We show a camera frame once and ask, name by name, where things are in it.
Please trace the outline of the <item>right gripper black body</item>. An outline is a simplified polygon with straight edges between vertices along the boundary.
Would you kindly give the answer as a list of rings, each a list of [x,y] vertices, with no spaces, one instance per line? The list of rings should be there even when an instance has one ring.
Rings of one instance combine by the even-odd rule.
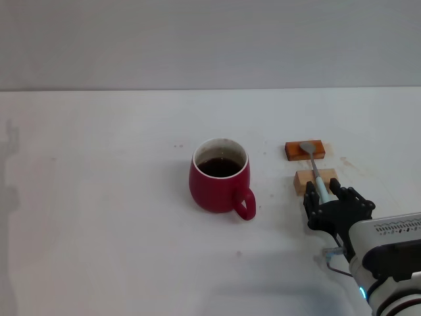
[[[334,200],[319,205],[317,213],[307,215],[308,227],[331,235],[337,245],[345,249],[345,258],[350,261],[355,251],[350,241],[349,229],[359,221],[372,219],[375,204],[369,200]]]

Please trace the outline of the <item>light wooden spoon rest block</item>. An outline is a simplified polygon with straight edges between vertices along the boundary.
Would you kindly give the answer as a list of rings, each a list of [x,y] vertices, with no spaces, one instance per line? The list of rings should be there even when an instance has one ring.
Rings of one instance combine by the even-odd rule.
[[[328,193],[332,194],[332,191],[330,190],[330,179],[338,178],[335,169],[319,169],[318,172],[323,180],[323,183]],[[295,173],[293,185],[298,196],[303,196],[305,194],[306,185],[309,181],[316,185],[313,170],[300,170]]]

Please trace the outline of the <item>dark brown wooden block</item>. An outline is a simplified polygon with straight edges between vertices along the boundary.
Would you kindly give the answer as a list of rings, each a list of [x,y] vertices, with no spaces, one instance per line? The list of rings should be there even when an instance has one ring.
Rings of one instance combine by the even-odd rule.
[[[310,160],[310,154],[301,149],[301,143],[303,141],[285,143],[285,154],[288,161]],[[326,151],[321,140],[308,140],[308,143],[314,145],[314,159],[323,159],[325,157]]]

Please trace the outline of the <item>red ceramic coffee cup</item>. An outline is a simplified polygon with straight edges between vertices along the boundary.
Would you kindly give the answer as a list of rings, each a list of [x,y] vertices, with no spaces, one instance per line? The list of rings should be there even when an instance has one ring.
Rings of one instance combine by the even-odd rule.
[[[250,183],[249,156],[236,141],[214,138],[193,152],[189,190],[203,209],[211,213],[234,210],[243,220],[250,221],[257,210]]]

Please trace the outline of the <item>metal spoon with blue handle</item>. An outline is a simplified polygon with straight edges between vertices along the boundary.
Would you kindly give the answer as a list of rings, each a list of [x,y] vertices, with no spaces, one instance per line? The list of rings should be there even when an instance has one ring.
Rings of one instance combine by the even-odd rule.
[[[316,186],[318,188],[318,192],[320,194],[320,199],[322,201],[322,203],[326,203],[330,201],[330,197],[328,194],[328,191],[325,187],[325,184],[323,182],[322,177],[320,176],[320,173],[318,171],[318,168],[316,166],[316,163],[314,161],[314,152],[316,150],[316,146],[312,143],[312,142],[301,142],[299,144],[299,147],[305,151],[306,153],[308,153],[310,155],[310,161],[312,164],[312,170],[314,173],[314,177],[315,177],[315,181],[316,181]]]

